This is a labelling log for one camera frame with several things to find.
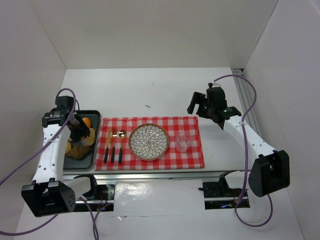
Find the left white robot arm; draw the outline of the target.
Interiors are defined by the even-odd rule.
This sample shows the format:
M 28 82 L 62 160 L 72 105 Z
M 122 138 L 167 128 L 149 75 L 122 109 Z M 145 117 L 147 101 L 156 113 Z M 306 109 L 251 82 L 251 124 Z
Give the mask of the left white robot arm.
M 42 118 L 43 146 L 31 184 L 24 185 L 21 196 L 35 217 L 72 213 L 80 197 L 96 193 L 93 175 L 85 174 L 64 182 L 63 171 L 68 139 L 82 140 L 90 130 L 77 113 L 51 111 Z

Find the sliced herb bread piece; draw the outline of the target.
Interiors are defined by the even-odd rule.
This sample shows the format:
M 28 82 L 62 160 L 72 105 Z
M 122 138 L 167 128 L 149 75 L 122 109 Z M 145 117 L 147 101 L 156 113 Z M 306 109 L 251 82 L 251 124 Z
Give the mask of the sliced herb bread piece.
M 90 136 L 90 144 L 92 146 L 96 141 L 96 132 L 93 128 L 89 128 L 89 131 L 90 131 L 90 133 L 88 136 Z

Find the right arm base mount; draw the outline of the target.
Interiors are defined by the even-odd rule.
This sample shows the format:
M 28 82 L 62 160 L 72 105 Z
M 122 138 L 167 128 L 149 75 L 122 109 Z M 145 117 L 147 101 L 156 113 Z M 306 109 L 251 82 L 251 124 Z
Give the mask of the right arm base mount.
M 203 193 L 204 207 L 206 210 L 234 209 L 240 196 L 241 188 L 230 188 L 226 181 L 226 175 L 232 171 L 219 175 L 218 181 L 202 183 L 198 190 Z

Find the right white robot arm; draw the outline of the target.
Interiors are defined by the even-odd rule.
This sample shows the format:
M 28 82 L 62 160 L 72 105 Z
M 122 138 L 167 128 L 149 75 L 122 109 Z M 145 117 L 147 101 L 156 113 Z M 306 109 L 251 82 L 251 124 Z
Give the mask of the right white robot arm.
M 287 152 L 266 143 L 242 119 L 236 107 L 228 106 L 222 88 L 210 88 L 206 93 L 194 92 L 187 113 L 212 120 L 244 150 L 248 172 L 228 173 L 224 179 L 229 188 L 235 189 L 237 180 L 245 181 L 244 189 L 251 190 L 257 197 L 264 197 L 290 185 Z

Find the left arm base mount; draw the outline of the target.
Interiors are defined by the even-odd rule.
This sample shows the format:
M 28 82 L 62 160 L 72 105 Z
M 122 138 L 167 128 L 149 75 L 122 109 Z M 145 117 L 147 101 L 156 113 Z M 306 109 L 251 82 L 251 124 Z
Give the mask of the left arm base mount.
M 78 178 L 90 179 L 90 190 L 81 197 L 86 200 L 92 212 L 113 212 L 115 184 L 114 183 L 98 183 L 93 174 L 78 175 Z

